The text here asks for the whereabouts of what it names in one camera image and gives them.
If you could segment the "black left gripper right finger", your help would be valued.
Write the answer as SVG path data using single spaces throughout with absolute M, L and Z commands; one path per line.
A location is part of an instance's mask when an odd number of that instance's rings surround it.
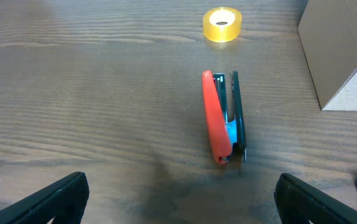
M 283 224 L 357 224 L 357 210 L 289 173 L 280 175 L 274 199 Z

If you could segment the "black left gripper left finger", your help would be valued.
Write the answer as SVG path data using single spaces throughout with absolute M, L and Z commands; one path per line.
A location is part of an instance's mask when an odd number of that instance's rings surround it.
M 74 172 L 0 210 L 0 224 L 80 224 L 89 194 L 85 173 Z

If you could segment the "yellow clear tape roll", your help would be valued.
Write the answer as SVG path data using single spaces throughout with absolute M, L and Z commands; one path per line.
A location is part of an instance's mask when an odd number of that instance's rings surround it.
M 224 43 L 241 33 L 242 14 L 232 7 L 216 7 L 203 16 L 203 35 L 212 42 Z

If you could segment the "brown cardboard box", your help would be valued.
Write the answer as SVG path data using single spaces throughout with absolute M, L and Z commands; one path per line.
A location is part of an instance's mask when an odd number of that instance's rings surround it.
M 357 111 L 357 0 L 309 0 L 298 32 L 321 110 Z

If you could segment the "red and black stapler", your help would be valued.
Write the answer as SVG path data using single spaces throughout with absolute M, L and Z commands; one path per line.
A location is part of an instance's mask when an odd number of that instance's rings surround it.
M 247 140 L 237 71 L 233 72 L 231 90 L 234 118 L 228 120 L 226 78 L 223 73 L 207 70 L 202 75 L 203 102 L 208 138 L 215 162 L 225 164 L 233 154 L 247 161 Z

